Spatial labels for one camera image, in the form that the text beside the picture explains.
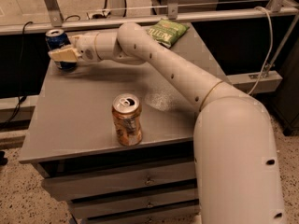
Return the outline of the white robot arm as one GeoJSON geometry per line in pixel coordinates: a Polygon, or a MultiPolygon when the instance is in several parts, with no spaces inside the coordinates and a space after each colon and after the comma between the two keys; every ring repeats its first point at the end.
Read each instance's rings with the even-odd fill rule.
{"type": "Polygon", "coordinates": [[[287,224],[270,116],[259,101],[161,46],[140,25],[74,35],[55,62],[151,64],[196,110],[194,162],[203,224],[287,224]]]}

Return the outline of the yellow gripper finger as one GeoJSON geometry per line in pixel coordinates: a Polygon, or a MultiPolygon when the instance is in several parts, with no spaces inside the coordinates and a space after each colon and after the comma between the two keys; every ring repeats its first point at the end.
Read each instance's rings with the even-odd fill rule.
{"type": "Polygon", "coordinates": [[[72,45],[63,46],[48,52],[50,58],[55,62],[76,63],[80,54],[72,45]]]}
{"type": "Polygon", "coordinates": [[[69,36],[69,41],[74,47],[77,47],[79,45],[80,38],[81,35],[71,35],[69,36]]]}

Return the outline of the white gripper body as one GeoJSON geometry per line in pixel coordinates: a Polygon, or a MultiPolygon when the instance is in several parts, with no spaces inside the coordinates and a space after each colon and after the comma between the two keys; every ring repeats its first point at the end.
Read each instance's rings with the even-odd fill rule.
{"type": "Polygon", "coordinates": [[[76,48],[81,55],[81,58],[86,62],[100,61],[96,52],[96,37],[96,32],[89,32],[78,36],[76,48]]]}

